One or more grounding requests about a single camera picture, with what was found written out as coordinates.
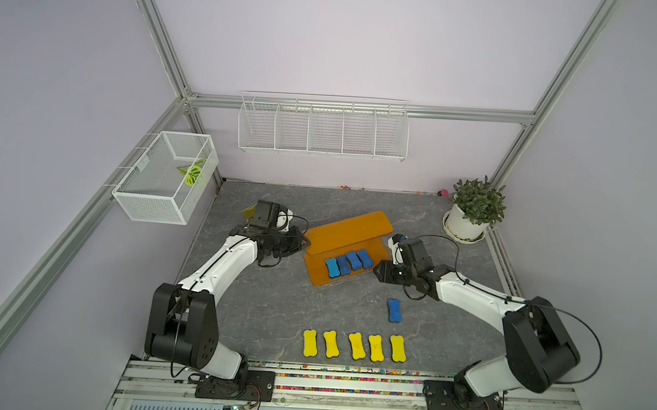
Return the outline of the blue eraser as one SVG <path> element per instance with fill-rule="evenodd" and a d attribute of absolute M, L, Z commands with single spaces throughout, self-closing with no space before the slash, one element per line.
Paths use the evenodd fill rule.
<path fill-rule="evenodd" d="M 361 262 L 357 252 L 348 252 L 346 254 L 346 259 L 350 265 L 350 269 L 352 269 L 353 272 L 362 269 L 363 263 Z"/>
<path fill-rule="evenodd" d="M 364 270 L 370 269 L 374 266 L 373 260 L 369 256 L 369 253 L 367 252 L 367 250 L 365 250 L 365 249 L 359 250 L 357 252 L 357 256 L 358 256 L 360 262 L 362 263 L 362 268 Z"/>
<path fill-rule="evenodd" d="M 402 322 L 401 303 L 399 299 L 389 299 L 387 309 L 388 321 L 390 321 L 390 323 Z"/>
<path fill-rule="evenodd" d="M 339 264 L 336 258 L 329 258 L 328 260 L 326 260 L 326 267 L 329 274 L 328 277 L 330 279 L 336 279 L 341 276 L 341 272 L 339 270 Z"/>
<path fill-rule="evenodd" d="M 347 260 L 348 260 L 347 257 L 343 255 L 336 257 L 336 262 L 339 267 L 340 276 L 345 277 L 350 275 L 351 268 Z"/>

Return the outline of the orange wooden two-tier shelf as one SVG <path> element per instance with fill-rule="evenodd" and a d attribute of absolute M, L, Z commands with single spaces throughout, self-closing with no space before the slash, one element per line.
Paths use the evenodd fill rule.
<path fill-rule="evenodd" d="M 326 260 L 340 255 L 346 256 L 348 252 L 367 250 L 374 266 L 382 260 L 389 260 L 391 252 L 383 238 L 392 233 L 393 226 L 388 217 L 384 212 L 377 211 L 308 230 L 307 239 L 310 246 L 306 249 L 304 260 L 311 283 L 321 287 L 330 282 L 365 274 L 373 269 L 362 268 L 355 272 L 351 269 L 348 276 L 330 279 Z"/>

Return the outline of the yellow eraser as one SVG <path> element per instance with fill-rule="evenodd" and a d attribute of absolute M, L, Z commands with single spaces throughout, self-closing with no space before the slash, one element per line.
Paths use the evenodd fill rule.
<path fill-rule="evenodd" d="M 313 329 L 304 330 L 303 336 L 303 356 L 306 358 L 315 358 L 318 354 L 317 331 Z"/>
<path fill-rule="evenodd" d="M 391 359 L 393 362 L 403 364 L 407 360 L 405 351 L 405 339 L 400 335 L 391 335 L 389 338 L 392 354 Z"/>
<path fill-rule="evenodd" d="M 370 360 L 373 363 L 384 362 L 383 337 L 379 335 L 370 335 L 368 340 L 370 346 Z"/>
<path fill-rule="evenodd" d="M 367 354 L 364 348 L 363 335 L 359 332 L 353 332 L 348 335 L 351 346 L 351 357 L 353 360 L 365 359 Z"/>
<path fill-rule="evenodd" d="M 333 359 L 340 356 L 337 337 L 338 335 L 335 330 L 323 332 L 326 358 L 328 359 Z"/>

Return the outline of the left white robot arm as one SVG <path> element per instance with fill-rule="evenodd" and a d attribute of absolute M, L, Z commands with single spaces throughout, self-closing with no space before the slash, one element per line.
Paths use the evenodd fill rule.
<path fill-rule="evenodd" d="M 267 256 L 280 262 L 310 245 L 295 226 L 287 230 L 236 227 L 222 247 L 180 282 L 164 283 L 152 297 L 145 353 L 210 377 L 240 382 L 245 357 L 220 341 L 217 305 L 249 265 Z"/>

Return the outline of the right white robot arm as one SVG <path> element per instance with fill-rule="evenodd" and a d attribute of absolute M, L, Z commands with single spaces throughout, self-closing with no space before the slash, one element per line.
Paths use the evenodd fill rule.
<path fill-rule="evenodd" d="M 506 296 L 441 265 L 419 270 L 384 260 L 373 272 L 380 282 L 413 286 L 425 296 L 475 316 L 502 335 L 503 355 L 468 365 L 453 379 L 454 394 L 464 401 L 513 389 L 544 393 L 581 361 L 557 310 L 544 298 Z"/>

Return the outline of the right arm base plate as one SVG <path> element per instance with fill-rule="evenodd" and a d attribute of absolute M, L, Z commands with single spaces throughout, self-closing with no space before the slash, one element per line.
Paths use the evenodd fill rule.
<path fill-rule="evenodd" d="M 424 381 L 422 394 L 428 410 L 504 410 L 497 395 L 476 396 L 470 388 L 454 381 Z"/>

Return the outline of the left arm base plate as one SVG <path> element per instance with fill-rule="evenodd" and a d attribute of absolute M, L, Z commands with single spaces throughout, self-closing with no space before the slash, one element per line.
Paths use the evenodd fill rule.
<path fill-rule="evenodd" d="M 212 375 L 196 382 L 195 397 L 207 400 L 246 400 L 270 402 L 275 392 L 276 374 L 268 371 L 248 369 L 239 372 L 235 379 L 224 379 Z"/>

